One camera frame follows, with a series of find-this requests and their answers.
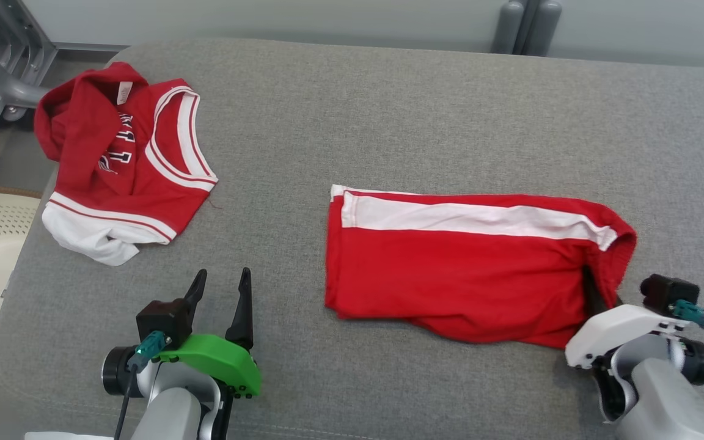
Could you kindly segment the grey metal frame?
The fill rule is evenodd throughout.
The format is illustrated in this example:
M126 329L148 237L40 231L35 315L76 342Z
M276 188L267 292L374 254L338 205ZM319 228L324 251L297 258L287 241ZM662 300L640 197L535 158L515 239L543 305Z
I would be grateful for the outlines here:
M0 0L0 125L31 128L58 53L23 0Z

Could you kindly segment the red shorts white stripe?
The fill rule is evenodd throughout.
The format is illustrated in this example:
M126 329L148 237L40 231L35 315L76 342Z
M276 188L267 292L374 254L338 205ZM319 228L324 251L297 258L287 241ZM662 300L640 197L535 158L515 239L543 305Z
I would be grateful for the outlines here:
M636 244L620 215L581 199L334 185L325 305L459 342L564 349L589 317L584 268L611 307Z

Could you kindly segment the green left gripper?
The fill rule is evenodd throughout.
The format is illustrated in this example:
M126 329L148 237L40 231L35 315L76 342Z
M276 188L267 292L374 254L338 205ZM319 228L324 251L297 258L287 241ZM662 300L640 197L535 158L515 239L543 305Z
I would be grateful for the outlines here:
M188 318L194 318L206 287L207 270L201 268L184 297ZM244 396L262 393L262 373L249 354L254 347L251 269L244 267L238 282L238 302L231 326L224 338L213 334L192 334L177 349L164 349L160 361L184 362L200 373L236 389Z

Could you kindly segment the grey fabric sofa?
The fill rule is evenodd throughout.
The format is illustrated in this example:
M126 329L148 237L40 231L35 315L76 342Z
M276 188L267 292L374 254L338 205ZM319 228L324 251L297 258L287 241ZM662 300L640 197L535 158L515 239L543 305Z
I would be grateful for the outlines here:
M0 313L0 403L25 431L111 435L121 400L101 365L137 342L135 314L206 268L194 328L224 332L248 266L263 394L233 404L233 440L614 440L561 351L336 318L333 184L606 204L638 234L620 297L639 303L659 273L696 282L704 306L704 68L209 38L117 59L201 95L220 183L173 243L120 267L36 218Z

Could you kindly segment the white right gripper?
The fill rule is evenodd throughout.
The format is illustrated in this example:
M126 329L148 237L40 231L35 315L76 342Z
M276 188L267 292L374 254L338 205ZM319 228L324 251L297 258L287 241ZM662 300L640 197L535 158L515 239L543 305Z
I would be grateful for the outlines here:
M612 349L651 332L674 334L691 322L665 317L645 307L624 304L614 295L610 309L599 290L591 267L583 267L584 313L590 317L565 345L565 361L569 367L588 370L592 362Z

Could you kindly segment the grey vertical pipes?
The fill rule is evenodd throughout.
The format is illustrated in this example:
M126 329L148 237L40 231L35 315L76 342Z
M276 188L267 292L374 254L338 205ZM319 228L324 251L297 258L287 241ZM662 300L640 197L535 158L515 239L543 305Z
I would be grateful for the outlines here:
M491 53L547 56L562 11L559 0L506 0L498 12Z

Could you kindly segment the red Bulls basketball jersey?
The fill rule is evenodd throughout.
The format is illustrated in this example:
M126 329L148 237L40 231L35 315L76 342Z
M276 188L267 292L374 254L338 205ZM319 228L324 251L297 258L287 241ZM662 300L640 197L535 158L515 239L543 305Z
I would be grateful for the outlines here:
M63 248L108 266L167 245L218 183L196 133L200 97L126 62L87 70L37 104L34 134L58 164L42 222Z

